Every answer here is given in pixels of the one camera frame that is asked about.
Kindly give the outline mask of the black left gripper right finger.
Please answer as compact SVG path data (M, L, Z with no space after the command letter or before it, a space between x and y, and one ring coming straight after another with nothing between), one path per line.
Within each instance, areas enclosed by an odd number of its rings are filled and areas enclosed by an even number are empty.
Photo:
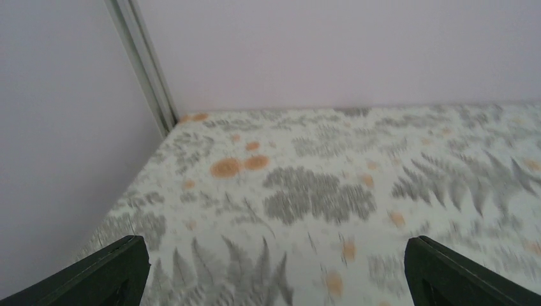
M404 272L415 306L540 305L540 295L427 236L407 241Z

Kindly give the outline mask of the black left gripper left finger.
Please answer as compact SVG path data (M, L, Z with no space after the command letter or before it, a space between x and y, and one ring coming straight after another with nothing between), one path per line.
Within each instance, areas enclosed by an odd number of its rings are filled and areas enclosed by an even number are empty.
M150 267L144 238L128 235L1 305L139 305Z

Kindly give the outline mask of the floral patterned table mat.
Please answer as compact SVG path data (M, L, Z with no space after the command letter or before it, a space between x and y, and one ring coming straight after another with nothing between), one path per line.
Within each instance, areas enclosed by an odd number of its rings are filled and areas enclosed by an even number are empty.
M192 113L77 254L144 237L142 305L411 305L425 235L540 292L540 103Z

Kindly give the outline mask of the aluminium corner frame post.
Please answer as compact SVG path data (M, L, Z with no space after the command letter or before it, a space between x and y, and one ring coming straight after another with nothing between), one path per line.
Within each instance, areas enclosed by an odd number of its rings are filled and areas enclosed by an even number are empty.
M105 0L105 4L158 129L166 137L179 116L140 6L132 0Z

